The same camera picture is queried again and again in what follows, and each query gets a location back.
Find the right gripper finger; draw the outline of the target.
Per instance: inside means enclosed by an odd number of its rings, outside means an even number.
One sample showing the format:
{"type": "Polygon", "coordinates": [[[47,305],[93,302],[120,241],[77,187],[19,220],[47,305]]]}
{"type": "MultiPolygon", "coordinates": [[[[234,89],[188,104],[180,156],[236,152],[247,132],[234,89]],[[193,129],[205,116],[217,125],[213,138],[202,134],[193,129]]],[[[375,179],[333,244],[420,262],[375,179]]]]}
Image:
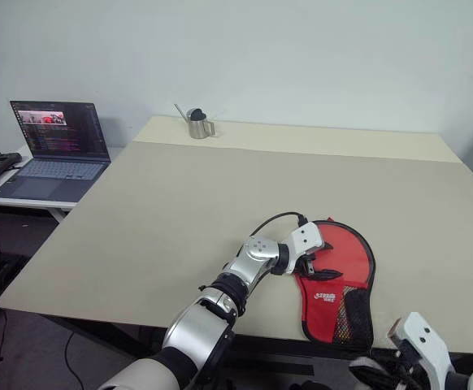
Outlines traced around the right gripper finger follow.
{"type": "Polygon", "coordinates": [[[370,357],[358,357],[349,364],[350,372],[357,379],[394,379],[394,376],[370,357]]]}
{"type": "Polygon", "coordinates": [[[360,377],[358,381],[369,389],[396,390],[400,388],[400,380],[391,376],[360,377]]]}

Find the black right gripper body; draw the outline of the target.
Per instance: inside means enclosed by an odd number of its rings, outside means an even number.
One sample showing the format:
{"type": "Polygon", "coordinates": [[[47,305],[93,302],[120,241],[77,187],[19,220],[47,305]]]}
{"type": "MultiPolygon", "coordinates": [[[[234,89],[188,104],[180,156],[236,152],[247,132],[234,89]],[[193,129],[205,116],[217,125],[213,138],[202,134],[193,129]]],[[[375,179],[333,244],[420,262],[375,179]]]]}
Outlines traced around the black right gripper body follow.
{"type": "Polygon", "coordinates": [[[397,348],[397,374],[406,389],[421,389],[420,376],[422,370],[419,368],[419,355],[408,340],[392,338],[392,342],[397,348]]]}

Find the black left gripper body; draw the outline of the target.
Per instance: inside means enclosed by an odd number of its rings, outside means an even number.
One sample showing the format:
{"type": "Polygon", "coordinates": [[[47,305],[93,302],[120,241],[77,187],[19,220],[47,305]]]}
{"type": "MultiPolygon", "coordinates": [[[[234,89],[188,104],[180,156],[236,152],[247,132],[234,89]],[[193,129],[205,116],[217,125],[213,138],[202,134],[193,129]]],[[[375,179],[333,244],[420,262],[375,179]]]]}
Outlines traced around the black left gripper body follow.
{"type": "Polygon", "coordinates": [[[313,253],[306,253],[298,259],[298,274],[310,280],[321,280],[324,277],[322,271],[316,271],[314,261],[316,260],[318,250],[313,253]]]}

